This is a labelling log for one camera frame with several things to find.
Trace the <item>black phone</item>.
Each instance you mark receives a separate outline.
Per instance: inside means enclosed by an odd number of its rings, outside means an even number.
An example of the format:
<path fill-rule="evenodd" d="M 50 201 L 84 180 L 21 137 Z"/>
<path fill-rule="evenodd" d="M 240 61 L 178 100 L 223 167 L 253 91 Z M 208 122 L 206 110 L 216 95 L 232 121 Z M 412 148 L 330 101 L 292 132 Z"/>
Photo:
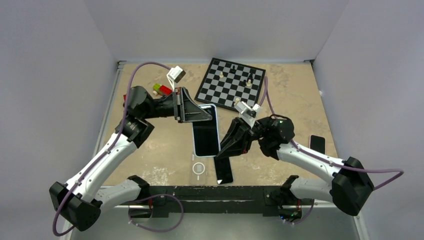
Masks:
<path fill-rule="evenodd" d="M 234 181 L 229 157 L 214 158 L 215 173 L 218 185 L 230 184 Z"/>

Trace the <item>clear phone case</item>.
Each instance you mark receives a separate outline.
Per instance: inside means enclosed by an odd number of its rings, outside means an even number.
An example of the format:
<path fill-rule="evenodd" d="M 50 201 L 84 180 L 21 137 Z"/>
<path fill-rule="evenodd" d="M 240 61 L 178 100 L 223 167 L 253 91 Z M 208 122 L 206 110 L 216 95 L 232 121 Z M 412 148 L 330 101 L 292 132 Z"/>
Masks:
<path fill-rule="evenodd" d="M 192 186 L 205 186 L 208 181 L 210 159 L 208 157 L 198 157 L 193 152 L 189 165 L 189 184 Z"/>

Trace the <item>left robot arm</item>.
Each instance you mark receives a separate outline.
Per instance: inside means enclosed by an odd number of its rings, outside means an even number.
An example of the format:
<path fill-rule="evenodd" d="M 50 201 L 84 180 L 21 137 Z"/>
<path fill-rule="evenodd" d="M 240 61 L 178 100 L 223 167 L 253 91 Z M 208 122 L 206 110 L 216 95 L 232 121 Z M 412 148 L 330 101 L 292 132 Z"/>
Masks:
<path fill-rule="evenodd" d="M 148 119 L 174 117 L 178 123 L 212 120 L 212 115 L 197 105 L 185 87 L 177 88 L 168 96 L 154 99 L 142 86 L 127 91 L 122 120 L 106 145 L 93 159 L 66 183 L 55 182 L 49 189 L 55 210 L 52 230 L 59 217 L 71 224 L 71 229 L 89 229 L 106 210 L 128 202 L 138 205 L 152 199 L 150 185 L 141 177 L 132 175 L 123 183 L 105 190 L 101 186 L 113 171 L 148 139 L 154 126 Z"/>

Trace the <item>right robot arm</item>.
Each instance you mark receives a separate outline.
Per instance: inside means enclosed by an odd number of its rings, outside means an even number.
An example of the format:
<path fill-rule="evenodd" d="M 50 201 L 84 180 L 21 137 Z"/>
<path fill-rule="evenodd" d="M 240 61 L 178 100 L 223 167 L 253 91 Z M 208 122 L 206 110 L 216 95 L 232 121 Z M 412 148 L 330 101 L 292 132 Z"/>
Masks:
<path fill-rule="evenodd" d="M 220 143 L 216 158 L 246 154 L 252 142 L 257 141 L 266 157 L 293 164 L 317 176 L 316 179 L 307 179 L 291 175 L 278 193 L 269 195 L 276 203 L 321 200 L 333 203 L 347 215 L 357 216 L 375 190 L 362 163 L 354 157 L 342 160 L 312 150 L 295 143 L 294 136 L 292 120 L 282 115 L 261 118 L 252 126 L 236 117 Z"/>

